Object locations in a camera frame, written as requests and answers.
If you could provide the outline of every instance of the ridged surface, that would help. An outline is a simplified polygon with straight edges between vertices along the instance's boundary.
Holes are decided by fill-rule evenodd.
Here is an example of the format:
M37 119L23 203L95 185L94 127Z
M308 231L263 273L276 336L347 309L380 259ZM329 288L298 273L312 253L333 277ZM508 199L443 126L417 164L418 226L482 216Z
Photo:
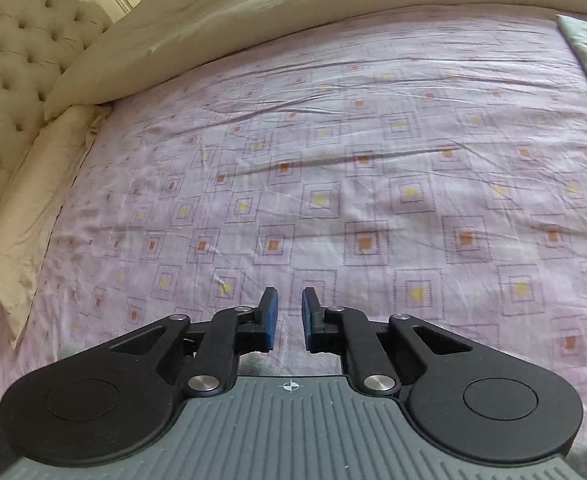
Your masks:
M153 446L86 469L23 459L3 480L567 480L560 458L489 467L448 456L411 428L390 399L344 377L239 378L227 394L187 404Z

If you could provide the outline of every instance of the crosshair symbol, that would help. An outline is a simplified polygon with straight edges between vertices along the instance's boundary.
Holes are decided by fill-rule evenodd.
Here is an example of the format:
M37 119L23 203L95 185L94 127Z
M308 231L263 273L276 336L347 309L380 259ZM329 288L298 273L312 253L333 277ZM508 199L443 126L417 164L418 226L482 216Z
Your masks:
M283 384L282 387L288 392L294 392L299 387L301 387L301 384L295 383L294 381L289 381L288 383Z

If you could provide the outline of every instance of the tufted headboard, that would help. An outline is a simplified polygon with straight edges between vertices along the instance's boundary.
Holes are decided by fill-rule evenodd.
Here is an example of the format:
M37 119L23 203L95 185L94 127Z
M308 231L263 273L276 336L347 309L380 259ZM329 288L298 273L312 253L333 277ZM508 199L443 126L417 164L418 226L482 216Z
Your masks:
M60 75L111 20L77 0L0 0L0 200Z

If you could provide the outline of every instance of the silver screw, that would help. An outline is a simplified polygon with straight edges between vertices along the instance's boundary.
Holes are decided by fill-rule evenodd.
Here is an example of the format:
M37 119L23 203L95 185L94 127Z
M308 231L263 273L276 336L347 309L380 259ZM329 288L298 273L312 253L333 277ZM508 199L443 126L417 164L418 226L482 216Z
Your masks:
M396 385L396 381L386 375L370 375L365 379L365 386L374 392L386 392Z
M220 386L220 381L212 375L196 375L189 379L187 385L196 392L210 392Z

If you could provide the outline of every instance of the patterned bed sheet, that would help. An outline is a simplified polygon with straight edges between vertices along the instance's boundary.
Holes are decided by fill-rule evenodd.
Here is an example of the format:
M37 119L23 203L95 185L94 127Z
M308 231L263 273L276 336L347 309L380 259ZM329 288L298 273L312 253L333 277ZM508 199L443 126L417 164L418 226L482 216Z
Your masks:
M301 291L408 312L567 378L587 441L587 80L551 10L416 7L297 33L118 102L62 209L20 375L174 312L280 295L245 371L304 351Z

